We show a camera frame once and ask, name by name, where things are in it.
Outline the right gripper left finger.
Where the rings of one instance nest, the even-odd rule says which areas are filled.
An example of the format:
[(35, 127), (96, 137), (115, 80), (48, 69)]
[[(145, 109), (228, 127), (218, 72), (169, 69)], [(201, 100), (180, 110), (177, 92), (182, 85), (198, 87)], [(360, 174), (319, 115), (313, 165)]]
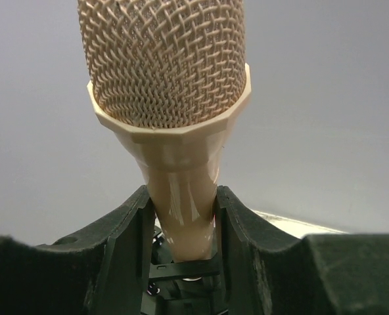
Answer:
[(0, 314), (139, 314), (154, 225), (147, 189), (51, 245), (0, 235)]

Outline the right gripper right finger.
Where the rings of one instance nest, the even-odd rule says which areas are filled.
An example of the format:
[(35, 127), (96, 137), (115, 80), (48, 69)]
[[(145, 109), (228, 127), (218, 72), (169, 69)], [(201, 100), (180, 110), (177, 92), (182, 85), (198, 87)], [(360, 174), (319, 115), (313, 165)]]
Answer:
[(230, 314), (389, 314), (389, 234), (296, 238), (217, 189)]

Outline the beige microphone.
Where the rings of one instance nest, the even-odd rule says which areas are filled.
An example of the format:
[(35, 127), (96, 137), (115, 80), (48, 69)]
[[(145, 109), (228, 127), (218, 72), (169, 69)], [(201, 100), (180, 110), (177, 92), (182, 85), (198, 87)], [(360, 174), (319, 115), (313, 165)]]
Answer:
[(135, 158), (176, 262), (209, 259), (221, 151), (252, 88), (242, 1), (79, 1), (95, 114)]

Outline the black shock mount desk stand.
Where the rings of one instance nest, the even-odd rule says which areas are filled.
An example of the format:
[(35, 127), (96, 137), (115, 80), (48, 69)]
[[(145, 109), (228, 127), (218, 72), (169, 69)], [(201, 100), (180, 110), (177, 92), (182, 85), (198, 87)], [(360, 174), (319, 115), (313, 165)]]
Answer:
[(176, 263), (159, 226), (154, 227), (147, 290), (141, 314), (228, 314), (222, 293), (217, 241), (212, 258)]

